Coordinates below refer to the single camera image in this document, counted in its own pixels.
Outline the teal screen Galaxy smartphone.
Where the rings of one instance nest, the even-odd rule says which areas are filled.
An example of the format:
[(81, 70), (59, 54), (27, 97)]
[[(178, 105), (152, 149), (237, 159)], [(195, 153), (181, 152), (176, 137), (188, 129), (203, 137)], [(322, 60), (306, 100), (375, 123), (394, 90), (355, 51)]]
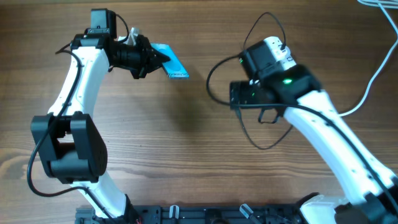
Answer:
[(170, 60), (162, 64), (162, 68), (170, 79), (188, 79), (189, 74), (182, 65), (172, 48), (167, 44), (151, 43), (151, 46), (160, 53), (168, 56)]

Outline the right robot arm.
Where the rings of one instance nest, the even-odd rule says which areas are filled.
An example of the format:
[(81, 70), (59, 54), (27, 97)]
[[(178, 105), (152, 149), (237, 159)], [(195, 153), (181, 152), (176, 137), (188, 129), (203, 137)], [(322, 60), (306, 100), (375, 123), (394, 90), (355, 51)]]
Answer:
[(303, 201), (308, 223), (396, 223), (397, 176), (379, 162), (338, 115), (328, 93), (277, 37), (239, 54), (248, 81), (230, 86), (231, 108), (273, 109), (317, 150), (343, 189)]

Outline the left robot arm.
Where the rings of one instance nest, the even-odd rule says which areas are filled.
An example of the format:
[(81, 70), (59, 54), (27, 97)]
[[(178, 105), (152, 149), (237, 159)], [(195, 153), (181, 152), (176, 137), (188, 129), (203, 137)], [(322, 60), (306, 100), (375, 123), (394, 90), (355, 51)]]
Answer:
[(137, 34), (133, 43), (117, 38), (119, 15), (109, 9), (92, 9), (84, 33), (61, 48), (71, 56), (62, 90), (46, 115), (34, 116), (30, 130), (46, 175), (77, 190), (91, 203), (91, 219), (98, 223), (141, 223), (129, 197), (118, 189), (106, 170), (108, 152), (93, 119), (103, 77), (113, 68), (144, 78), (171, 60)]

